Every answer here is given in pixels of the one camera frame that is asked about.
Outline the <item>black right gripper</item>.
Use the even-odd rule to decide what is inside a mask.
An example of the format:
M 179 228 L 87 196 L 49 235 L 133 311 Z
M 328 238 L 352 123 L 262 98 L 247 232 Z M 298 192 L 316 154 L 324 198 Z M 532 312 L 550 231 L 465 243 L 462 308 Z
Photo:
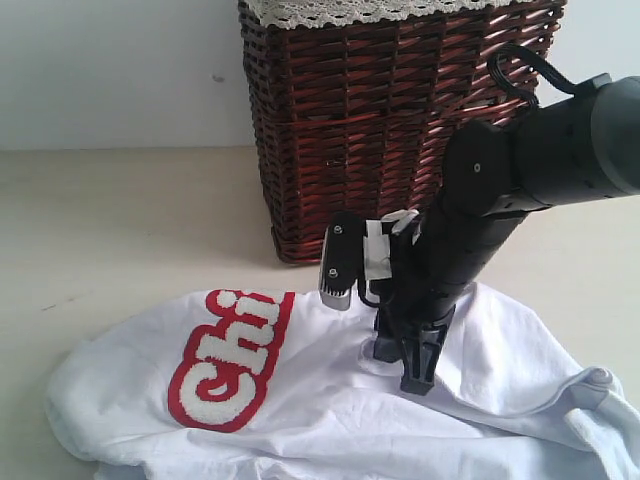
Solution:
M 440 204 L 399 210 L 372 222 L 374 271 L 390 273 L 389 311 L 375 321 L 373 358 L 402 361 L 403 392 L 424 396 L 463 291 L 524 221 L 522 211 L 469 216 Z

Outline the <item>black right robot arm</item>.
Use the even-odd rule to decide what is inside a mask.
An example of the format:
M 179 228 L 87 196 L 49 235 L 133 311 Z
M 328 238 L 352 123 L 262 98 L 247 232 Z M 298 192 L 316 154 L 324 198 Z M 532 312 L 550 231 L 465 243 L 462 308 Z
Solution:
M 375 358 L 401 361 L 416 395 L 434 385 L 458 298 L 529 214 L 638 193 L 639 81 L 602 75 L 507 126 L 471 121 L 442 166 L 433 202 L 391 236 L 376 321 Z

